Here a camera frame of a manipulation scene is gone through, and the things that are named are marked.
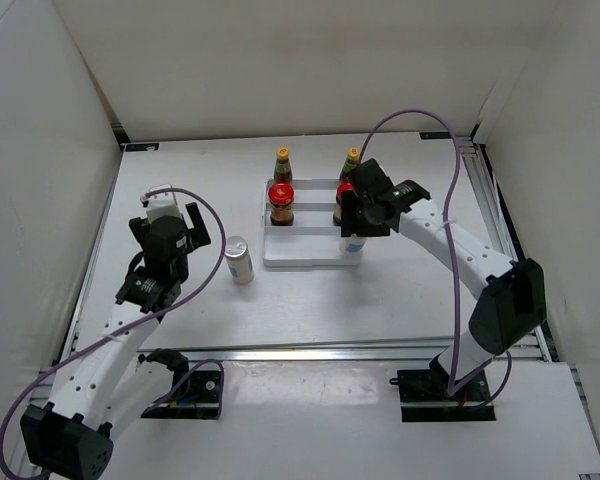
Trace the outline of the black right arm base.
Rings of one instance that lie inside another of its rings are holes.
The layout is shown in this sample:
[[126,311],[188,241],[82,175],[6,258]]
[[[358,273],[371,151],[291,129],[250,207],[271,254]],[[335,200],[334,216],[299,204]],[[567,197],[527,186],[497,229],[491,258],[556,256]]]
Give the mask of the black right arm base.
[[403,423],[491,422],[494,407],[485,373],[449,397],[430,370],[398,370],[389,380],[398,389]]

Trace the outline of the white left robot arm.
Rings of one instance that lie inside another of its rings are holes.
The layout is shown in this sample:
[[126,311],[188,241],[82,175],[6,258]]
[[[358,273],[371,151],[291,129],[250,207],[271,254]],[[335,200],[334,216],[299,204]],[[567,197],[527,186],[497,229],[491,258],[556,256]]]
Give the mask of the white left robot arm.
[[141,247],[105,322],[100,340],[76,353],[77,367],[42,407],[20,418],[29,460],[45,473],[97,479],[114,442],[136,418],[186,395],[187,359],[175,350],[139,354],[164,316],[182,305],[188,256],[211,239],[196,203],[179,208],[162,193],[145,202],[146,215],[130,220]]

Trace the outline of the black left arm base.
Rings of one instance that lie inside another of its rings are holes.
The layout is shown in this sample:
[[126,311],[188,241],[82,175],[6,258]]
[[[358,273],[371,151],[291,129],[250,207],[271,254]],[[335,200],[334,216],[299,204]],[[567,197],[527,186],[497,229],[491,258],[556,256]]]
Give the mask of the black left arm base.
[[142,413],[143,419],[218,420],[222,414],[225,371],[217,360],[198,362],[177,394]]

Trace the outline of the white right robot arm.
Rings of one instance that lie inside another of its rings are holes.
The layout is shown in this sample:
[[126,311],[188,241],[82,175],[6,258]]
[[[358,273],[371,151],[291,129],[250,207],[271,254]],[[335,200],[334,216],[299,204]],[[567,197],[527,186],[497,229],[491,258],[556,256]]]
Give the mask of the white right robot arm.
[[429,387],[450,400],[494,358],[547,318],[544,272],[533,259],[516,261],[451,222],[429,194],[394,187],[375,199],[340,194],[341,236],[396,232],[452,273],[454,338],[430,363]]

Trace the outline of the red-lid sauce jar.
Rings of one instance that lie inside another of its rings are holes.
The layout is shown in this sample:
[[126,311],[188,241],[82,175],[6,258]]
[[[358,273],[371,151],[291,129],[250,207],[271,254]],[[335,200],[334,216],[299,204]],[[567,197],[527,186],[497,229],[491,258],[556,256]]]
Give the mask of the red-lid sauce jar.
[[333,213],[333,223],[340,226],[342,222],[342,195],[344,192],[352,191],[353,187],[349,182],[342,182],[336,190],[336,206]]
[[270,220],[274,226],[290,226],[294,221],[295,191],[291,184],[275,183],[268,190]]

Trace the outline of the white shaker bottle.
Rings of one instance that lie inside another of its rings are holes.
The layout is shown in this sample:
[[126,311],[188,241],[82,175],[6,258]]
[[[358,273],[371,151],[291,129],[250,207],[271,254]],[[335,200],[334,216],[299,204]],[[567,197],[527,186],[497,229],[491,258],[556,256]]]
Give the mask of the white shaker bottle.
[[251,255],[246,240],[240,236],[231,236],[226,240],[224,257],[232,280],[244,285],[254,279]]
[[366,237],[351,235],[350,237],[341,237],[339,250],[341,256],[346,259],[360,259],[363,255],[363,249],[366,244]]

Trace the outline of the tall sauce bottle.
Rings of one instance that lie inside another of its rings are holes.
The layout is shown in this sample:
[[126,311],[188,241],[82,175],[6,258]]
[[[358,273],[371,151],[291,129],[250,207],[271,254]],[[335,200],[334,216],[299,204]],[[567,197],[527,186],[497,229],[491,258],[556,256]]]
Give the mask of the tall sauce bottle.
[[278,147],[276,150],[276,162],[273,172],[275,183],[291,184],[293,174],[290,163],[290,151],[287,147]]
[[347,155],[345,161],[343,163],[340,175],[339,182],[345,183],[348,181],[349,173],[357,167],[360,161],[360,149],[358,147],[352,147],[347,151]]

